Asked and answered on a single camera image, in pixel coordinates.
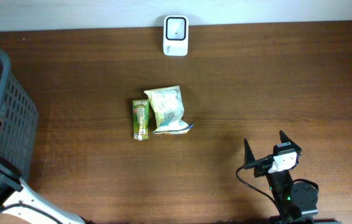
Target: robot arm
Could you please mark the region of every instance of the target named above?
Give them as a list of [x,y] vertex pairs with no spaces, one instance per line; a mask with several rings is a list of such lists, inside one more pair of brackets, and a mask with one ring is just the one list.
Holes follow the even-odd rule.
[[[245,164],[237,169],[237,178],[248,187],[267,196],[275,204],[280,215],[271,217],[270,223],[321,223],[313,220],[313,216],[318,213],[316,207],[318,185],[305,179],[292,180],[289,173],[289,170],[298,165],[302,149],[283,131],[280,131],[280,138],[281,144],[274,146],[273,154],[259,160],[255,160],[245,139]],[[238,171],[242,169],[254,169],[255,177],[266,176],[274,199],[240,179]]]
[[1,158],[0,213],[11,214],[33,224],[93,224],[46,201],[26,184],[13,165]]

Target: gray plastic basket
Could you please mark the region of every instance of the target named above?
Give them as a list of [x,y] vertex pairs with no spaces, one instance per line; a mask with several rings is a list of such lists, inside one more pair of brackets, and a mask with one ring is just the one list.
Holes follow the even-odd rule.
[[36,106],[11,73],[8,55],[0,49],[0,156],[28,180],[39,115]]

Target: wooden table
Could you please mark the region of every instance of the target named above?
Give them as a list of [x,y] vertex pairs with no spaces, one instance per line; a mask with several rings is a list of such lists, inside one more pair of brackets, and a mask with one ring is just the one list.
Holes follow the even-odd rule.
[[[292,177],[320,185],[316,217],[352,223],[352,22],[190,27],[186,57],[162,53],[161,28],[5,32],[0,48],[40,114],[29,183],[65,210],[102,224],[267,219],[275,207],[235,170],[244,138],[261,158],[282,129],[303,149]],[[171,85],[193,129],[134,140],[131,101]]]

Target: black cable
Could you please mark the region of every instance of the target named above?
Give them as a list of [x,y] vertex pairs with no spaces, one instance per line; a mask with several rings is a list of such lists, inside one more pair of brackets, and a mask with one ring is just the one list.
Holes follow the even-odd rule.
[[275,207],[277,208],[278,212],[280,213],[280,216],[281,216],[282,221],[283,221],[284,223],[286,223],[287,221],[286,221],[285,217],[283,216],[283,213],[281,212],[281,209],[279,209],[279,207],[277,206],[277,203],[275,203],[275,200],[274,200],[271,196],[269,196],[267,193],[265,193],[265,192],[263,192],[263,191],[261,191],[261,190],[255,188],[254,186],[248,184],[247,182],[245,182],[244,180],[242,180],[242,179],[238,176],[239,171],[242,170],[243,168],[245,168],[245,165],[242,166],[242,167],[240,167],[240,168],[238,168],[237,171],[235,172],[235,175],[237,176],[237,179],[238,179],[239,181],[241,181],[243,184],[245,184],[246,186],[250,187],[251,189],[257,191],[258,193],[260,193],[260,194],[262,194],[262,195],[264,195],[264,196],[266,196],[266,197],[268,197],[268,198],[271,200],[271,202],[275,205]]
[[292,183],[295,183],[295,182],[304,182],[304,183],[307,183],[307,184],[310,184],[311,186],[313,186],[315,188],[315,192],[316,193],[319,193],[320,191],[320,188],[318,186],[318,184],[310,181],[310,180],[306,180],[306,179],[296,179],[294,181],[292,181]]
[[58,219],[54,218],[53,216],[51,216],[50,214],[48,213],[45,213],[43,212],[42,210],[39,210],[37,208],[34,208],[30,205],[25,205],[24,203],[17,203],[17,204],[14,204],[14,205],[10,205],[10,206],[7,206],[5,208],[2,208],[0,209],[0,214],[2,214],[3,212],[5,212],[6,210],[9,210],[10,208],[15,208],[15,207],[24,207],[24,208],[28,208],[30,210],[33,210],[37,213],[40,213],[41,215],[47,217],[47,218],[50,218],[52,221],[56,222],[57,224],[62,224]]

